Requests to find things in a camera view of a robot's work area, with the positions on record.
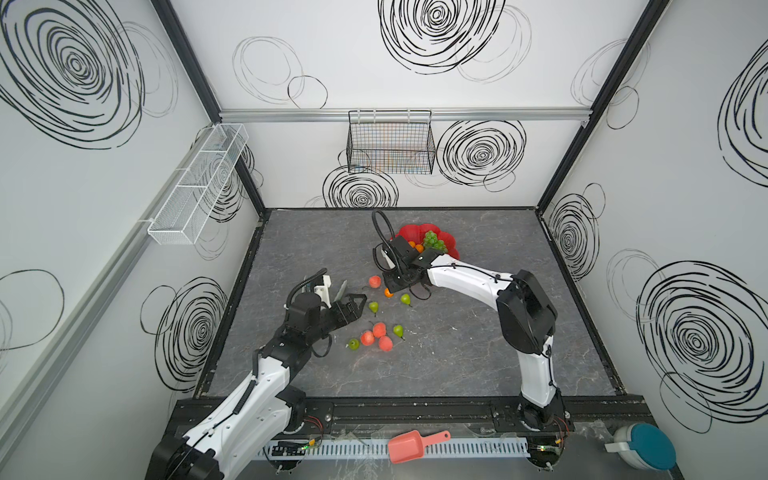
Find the green grape bunch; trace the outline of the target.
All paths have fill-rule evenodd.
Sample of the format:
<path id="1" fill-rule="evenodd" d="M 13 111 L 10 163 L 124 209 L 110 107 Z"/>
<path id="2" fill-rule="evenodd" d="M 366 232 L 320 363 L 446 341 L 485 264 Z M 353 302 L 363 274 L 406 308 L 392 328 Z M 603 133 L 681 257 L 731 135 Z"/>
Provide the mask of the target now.
<path id="1" fill-rule="evenodd" d="M 441 239 L 437 233 L 431 230 L 424 234 L 421 245 L 424 249 L 435 249 L 442 253 L 448 252 L 448 247 L 446 246 L 444 240 Z"/>

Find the red flower fruit bowl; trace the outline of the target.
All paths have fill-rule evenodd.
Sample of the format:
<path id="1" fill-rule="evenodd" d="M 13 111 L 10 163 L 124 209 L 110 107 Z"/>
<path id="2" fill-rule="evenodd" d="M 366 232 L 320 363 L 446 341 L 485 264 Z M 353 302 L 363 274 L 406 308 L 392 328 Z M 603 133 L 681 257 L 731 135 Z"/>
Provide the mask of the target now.
<path id="1" fill-rule="evenodd" d="M 446 246 L 448 247 L 448 252 L 445 254 L 448 254 L 456 260 L 460 259 L 459 252 L 456 249 L 456 240 L 454 236 L 446 231 L 441 230 L 435 224 L 406 224 L 399 229 L 398 235 L 403 237 L 407 243 L 409 241 L 413 241 L 415 244 L 421 244 L 424 234 L 429 230 L 434 231 L 441 239 L 444 240 Z"/>

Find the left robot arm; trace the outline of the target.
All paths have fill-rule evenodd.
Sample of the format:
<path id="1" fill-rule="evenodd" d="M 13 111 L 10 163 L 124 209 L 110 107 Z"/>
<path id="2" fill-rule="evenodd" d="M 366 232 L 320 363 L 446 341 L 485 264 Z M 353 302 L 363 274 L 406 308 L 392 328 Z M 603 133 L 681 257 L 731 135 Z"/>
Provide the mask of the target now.
<path id="1" fill-rule="evenodd" d="M 252 370 L 235 390 L 180 437 L 166 435 L 152 452 L 147 479 L 235 479 L 278 434 L 300 429 L 306 394 L 290 385 L 313 356 L 313 346 L 359 320 L 364 294 L 330 304 L 300 293 L 284 321 L 253 355 Z"/>

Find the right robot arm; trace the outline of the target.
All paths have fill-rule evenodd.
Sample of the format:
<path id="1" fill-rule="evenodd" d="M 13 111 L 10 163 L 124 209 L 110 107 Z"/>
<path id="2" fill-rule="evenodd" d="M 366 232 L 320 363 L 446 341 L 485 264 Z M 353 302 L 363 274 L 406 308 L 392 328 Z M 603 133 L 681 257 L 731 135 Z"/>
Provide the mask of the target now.
<path id="1" fill-rule="evenodd" d="M 542 431 L 564 414 L 553 367 L 558 313 L 533 273 L 487 270 L 436 249 L 418 252 L 401 237 L 379 243 L 372 256 L 392 293 L 415 285 L 445 288 L 493 309 L 504 340 L 517 352 L 521 423 L 531 431 Z"/>

